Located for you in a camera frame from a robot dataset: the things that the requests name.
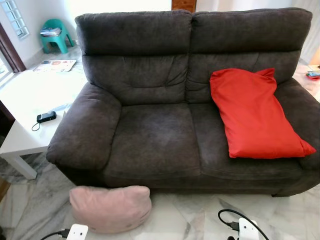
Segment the red pillow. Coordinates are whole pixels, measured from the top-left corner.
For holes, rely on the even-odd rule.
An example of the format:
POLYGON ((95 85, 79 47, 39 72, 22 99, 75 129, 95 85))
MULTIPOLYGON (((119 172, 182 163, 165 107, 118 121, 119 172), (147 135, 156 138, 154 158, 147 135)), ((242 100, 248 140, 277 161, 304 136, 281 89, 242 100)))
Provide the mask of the red pillow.
POLYGON ((299 158, 316 152, 286 119, 275 96, 274 68, 217 70, 211 73, 209 84, 231 158, 299 158))

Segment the dark grey fabric sofa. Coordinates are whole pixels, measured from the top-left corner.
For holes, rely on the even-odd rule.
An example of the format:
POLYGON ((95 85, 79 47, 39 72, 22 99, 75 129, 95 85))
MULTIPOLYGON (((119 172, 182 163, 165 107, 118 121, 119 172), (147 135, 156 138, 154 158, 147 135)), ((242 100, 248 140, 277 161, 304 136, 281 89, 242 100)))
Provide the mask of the dark grey fabric sofa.
POLYGON ((313 14, 299 7, 87 13, 87 77, 46 159, 78 186, 288 197, 320 183, 320 103, 295 80, 313 14), (232 158, 210 92, 223 69, 274 68, 286 119, 316 152, 232 158))

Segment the pink pillow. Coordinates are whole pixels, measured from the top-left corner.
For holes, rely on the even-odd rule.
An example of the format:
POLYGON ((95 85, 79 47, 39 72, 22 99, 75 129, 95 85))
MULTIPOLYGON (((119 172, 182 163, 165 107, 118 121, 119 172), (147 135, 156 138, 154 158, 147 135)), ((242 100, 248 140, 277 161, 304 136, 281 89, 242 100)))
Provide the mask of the pink pillow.
POLYGON ((77 186, 69 191, 71 214, 92 233, 124 233, 141 226, 153 204, 146 186, 105 189, 77 186))

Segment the small red and teal object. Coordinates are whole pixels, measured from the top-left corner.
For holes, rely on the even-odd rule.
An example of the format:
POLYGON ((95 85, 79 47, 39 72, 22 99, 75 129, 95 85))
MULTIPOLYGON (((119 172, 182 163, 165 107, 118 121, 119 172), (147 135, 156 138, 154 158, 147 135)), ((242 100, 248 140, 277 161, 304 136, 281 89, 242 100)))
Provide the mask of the small red and teal object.
POLYGON ((309 80, 318 81, 320 80, 320 71, 318 70, 310 70, 305 74, 309 80))

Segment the white curtain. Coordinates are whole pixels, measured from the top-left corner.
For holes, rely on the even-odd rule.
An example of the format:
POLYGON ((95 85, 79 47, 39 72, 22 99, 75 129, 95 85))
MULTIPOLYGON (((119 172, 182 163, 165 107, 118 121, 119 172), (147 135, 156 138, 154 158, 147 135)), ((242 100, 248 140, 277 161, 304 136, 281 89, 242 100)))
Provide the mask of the white curtain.
POLYGON ((301 50, 301 61, 311 64, 320 50, 320 0, 291 0, 292 6, 312 13, 310 30, 301 50))

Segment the brown wooden door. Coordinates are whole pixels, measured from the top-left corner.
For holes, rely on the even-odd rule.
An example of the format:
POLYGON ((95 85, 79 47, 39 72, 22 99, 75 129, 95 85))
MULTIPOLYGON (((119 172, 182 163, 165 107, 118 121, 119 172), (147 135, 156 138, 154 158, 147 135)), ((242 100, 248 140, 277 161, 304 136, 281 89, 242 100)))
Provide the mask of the brown wooden door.
POLYGON ((171 0, 172 10, 187 10, 190 13, 195 13, 197 0, 171 0))

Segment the printed magazine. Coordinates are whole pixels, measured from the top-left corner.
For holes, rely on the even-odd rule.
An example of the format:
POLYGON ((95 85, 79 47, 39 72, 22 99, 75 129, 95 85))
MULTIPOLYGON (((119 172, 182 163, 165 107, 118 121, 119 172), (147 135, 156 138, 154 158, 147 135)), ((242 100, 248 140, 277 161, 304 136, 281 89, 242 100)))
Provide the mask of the printed magazine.
POLYGON ((42 61, 32 71, 37 73, 68 73, 77 60, 48 60, 42 61))

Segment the teal plastic stool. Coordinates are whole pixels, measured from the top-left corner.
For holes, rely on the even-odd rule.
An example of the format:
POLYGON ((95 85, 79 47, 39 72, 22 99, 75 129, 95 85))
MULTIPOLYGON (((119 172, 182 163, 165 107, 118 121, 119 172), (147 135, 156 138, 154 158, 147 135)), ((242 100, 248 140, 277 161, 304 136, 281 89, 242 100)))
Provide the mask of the teal plastic stool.
POLYGON ((71 35, 66 29, 66 26, 64 25, 64 23, 62 23, 60 19, 57 19, 57 18, 48 19, 44 23, 42 28, 45 28, 45 27, 62 29, 62 32, 59 36, 55 36, 55 37, 40 36, 41 43, 43 45, 43 52, 45 54, 48 54, 50 52, 50 43, 55 43, 55 45, 57 45, 57 47, 63 54, 68 53, 67 42, 69 43, 69 46, 71 47, 75 46, 75 41, 73 41, 71 35))

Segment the stack of papers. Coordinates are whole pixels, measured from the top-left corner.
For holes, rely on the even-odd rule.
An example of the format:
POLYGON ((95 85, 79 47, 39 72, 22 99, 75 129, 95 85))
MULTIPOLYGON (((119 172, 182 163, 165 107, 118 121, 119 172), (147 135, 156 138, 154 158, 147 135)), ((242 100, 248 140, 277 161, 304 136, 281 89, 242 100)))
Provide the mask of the stack of papers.
POLYGON ((42 37, 57 37, 62 33, 62 29, 59 27, 43 27, 39 34, 42 37))

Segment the white side table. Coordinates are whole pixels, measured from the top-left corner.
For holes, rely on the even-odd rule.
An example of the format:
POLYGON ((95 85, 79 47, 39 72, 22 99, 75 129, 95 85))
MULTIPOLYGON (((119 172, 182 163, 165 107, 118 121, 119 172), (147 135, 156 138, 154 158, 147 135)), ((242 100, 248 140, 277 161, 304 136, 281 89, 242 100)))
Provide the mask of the white side table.
POLYGON ((26 70, 3 85, 0 102, 15 121, 0 145, 0 158, 26 179, 35 179, 37 172, 23 160, 23 155, 47 151, 59 123, 86 83, 82 61, 77 61, 70 71, 26 70), (57 118, 32 131, 37 116, 51 111, 57 113, 57 118))

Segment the window with white grille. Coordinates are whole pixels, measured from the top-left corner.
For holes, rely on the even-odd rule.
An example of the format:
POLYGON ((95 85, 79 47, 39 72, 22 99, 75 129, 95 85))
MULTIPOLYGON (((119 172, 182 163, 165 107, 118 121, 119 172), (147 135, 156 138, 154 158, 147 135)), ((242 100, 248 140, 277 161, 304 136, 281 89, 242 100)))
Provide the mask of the window with white grille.
POLYGON ((21 41, 25 39, 30 32, 16 0, 0 0, 0 9, 6 14, 18 39, 21 41))

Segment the brown door frame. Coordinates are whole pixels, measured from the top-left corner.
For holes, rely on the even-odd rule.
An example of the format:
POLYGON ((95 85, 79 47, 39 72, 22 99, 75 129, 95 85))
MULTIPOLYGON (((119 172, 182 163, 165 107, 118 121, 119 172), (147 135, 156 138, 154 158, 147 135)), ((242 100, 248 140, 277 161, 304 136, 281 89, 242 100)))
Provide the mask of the brown door frame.
POLYGON ((0 23, 0 52, 7 61, 7 66, 11 69, 12 73, 21 73, 26 70, 25 63, 19 57, 18 51, 14 48, 13 43, 0 23))

